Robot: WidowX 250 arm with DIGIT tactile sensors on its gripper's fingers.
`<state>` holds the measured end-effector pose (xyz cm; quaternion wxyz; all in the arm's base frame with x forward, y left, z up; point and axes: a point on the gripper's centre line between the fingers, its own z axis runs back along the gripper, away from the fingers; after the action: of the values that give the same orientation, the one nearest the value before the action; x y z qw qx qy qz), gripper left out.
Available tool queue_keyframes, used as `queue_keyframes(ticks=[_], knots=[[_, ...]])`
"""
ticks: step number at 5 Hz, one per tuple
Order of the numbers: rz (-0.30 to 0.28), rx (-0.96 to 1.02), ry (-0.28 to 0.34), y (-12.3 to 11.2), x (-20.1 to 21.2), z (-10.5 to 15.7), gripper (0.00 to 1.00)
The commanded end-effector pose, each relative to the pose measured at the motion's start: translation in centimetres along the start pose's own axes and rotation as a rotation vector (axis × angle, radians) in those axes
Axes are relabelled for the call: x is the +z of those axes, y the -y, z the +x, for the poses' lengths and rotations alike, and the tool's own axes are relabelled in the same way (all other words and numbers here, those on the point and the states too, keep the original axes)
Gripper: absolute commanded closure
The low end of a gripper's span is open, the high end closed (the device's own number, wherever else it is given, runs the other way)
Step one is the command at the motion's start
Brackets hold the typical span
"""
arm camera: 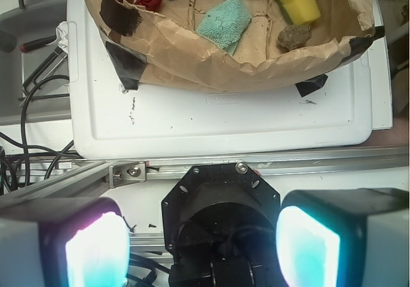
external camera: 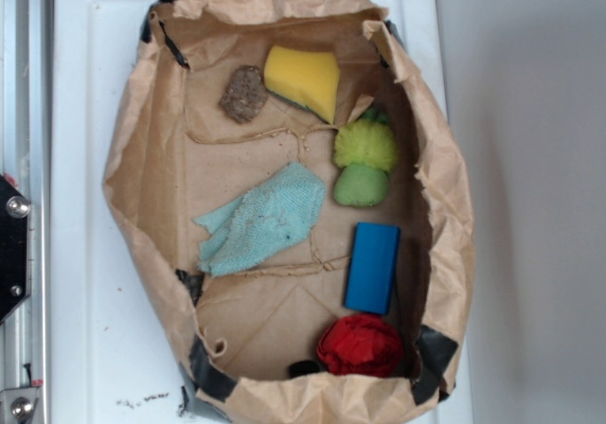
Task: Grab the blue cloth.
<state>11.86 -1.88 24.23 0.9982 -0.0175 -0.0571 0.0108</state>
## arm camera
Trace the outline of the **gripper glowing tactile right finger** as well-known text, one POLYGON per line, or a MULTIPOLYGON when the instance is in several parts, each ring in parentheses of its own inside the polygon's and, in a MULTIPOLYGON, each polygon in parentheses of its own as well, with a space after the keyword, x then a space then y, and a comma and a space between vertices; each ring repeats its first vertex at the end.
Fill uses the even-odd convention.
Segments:
POLYGON ((291 191, 276 248, 288 286, 409 286, 409 192, 291 191))

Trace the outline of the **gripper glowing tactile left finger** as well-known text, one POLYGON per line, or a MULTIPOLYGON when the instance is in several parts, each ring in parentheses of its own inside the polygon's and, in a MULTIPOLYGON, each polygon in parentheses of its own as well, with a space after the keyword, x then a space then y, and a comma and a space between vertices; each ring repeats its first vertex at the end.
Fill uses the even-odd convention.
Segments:
POLYGON ((1 201, 1 286, 124 286, 129 253, 110 198, 1 201))

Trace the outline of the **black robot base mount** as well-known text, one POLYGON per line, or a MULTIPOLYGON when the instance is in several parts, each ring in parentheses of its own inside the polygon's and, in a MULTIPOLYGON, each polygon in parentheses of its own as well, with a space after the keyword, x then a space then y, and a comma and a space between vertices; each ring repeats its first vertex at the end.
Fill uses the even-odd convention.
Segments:
POLYGON ((244 163, 192 167, 162 200, 171 286, 284 286, 279 193, 244 163))

